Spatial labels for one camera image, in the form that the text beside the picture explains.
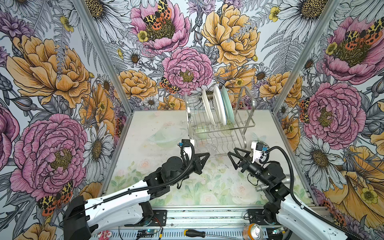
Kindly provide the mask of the clear faceted glass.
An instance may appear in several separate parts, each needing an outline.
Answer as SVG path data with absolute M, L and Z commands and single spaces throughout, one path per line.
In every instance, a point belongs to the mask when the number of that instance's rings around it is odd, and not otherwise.
M 217 148 L 212 143 L 206 143 L 204 145 L 204 147 L 205 147 L 206 151 L 209 152 L 211 155 L 215 155 L 217 153 Z

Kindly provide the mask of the light green ceramic bowl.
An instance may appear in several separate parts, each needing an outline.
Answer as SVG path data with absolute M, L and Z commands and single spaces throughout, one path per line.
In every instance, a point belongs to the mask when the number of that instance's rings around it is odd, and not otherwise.
M 209 138 L 209 129 L 206 126 L 197 127 L 195 135 L 201 140 L 207 140 Z

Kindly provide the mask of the steel two-tier dish rack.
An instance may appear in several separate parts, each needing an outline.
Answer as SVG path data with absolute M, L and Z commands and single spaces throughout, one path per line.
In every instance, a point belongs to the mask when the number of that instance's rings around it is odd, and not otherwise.
M 202 92 L 199 95 L 185 95 L 188 136 L 190 140 L 195 140 L 195 148 L 197 152 L 207 152 L 204 145 L 212 143 L 217 148 L 214 157 L 225 156 L 234 148 L 247 148 L 246 131 L 255 126 L 253 120 L 254 111 L 256 109 L 256 101 L 247 87 L 241 87 L 238 93 L 231 93 L 227 89 L 235 115 L 235 123 L 238 128 L 234 131 L 227 131 L 226 126 L 220 123 L 218 114 L 215 109 L 214 95 L 207 93 L 207 97 L 211 106 L 216 125 L 212 125 L 208 119 L 203 100 Z M 195 131 L 197 127 L 206 126 L 209 129 L 209 138 L 201 140 L 196 137 Z

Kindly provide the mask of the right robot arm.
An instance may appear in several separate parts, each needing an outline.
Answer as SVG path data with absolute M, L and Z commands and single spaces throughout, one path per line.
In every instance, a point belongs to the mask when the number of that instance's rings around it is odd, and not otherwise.
M 228 152 L 228 157 L 236 170 L 247 171 L 267 186 L 263 190 L 268 199 L 263 212 L 265 222 L 279 223 L 303 240 L 360 240 L 359 235 L 333 224 L 295 196 L 292 162 L 288 154 L 279 146 L 267 150 L 266 155 L 268 156 L 274 150 L 280 151 L 287 161 L 290 173 L 289 187 L 283 183 L 286 175 L 279 163 L 270 163 L 263 167 L 252 161 L 250 151 L 234 148 L 233 152 Z

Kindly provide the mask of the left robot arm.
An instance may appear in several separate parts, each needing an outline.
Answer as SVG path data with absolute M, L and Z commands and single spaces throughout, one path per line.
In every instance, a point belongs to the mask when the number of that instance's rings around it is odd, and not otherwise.
M 172 185 L 200 175 L 209 153 L 194 154 L 189 162 L 170 157 L 143 180 L 115 193 L 98 198 L 77 196 L 64 214 L 65 240 L 89 240 L 92 235 L 119 226 L 145 226 L 154 216 L 150 201 L 170 191 Z

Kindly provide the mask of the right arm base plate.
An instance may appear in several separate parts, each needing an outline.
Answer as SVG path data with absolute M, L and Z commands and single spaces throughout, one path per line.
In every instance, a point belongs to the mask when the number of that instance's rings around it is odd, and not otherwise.
M 277 215 L 266 209 L 247 209 L 243 219 L 250 224 L 258 225 L 281 225 L 277 220 Z

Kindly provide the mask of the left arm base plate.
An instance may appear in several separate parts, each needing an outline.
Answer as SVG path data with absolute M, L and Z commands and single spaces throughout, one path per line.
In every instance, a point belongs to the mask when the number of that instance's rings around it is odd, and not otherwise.
M 126 224 L 125 227 L 165 227 L 167 224 L 167 210 L 153 210 L 151 219 L 144 219 L 137 224 Z

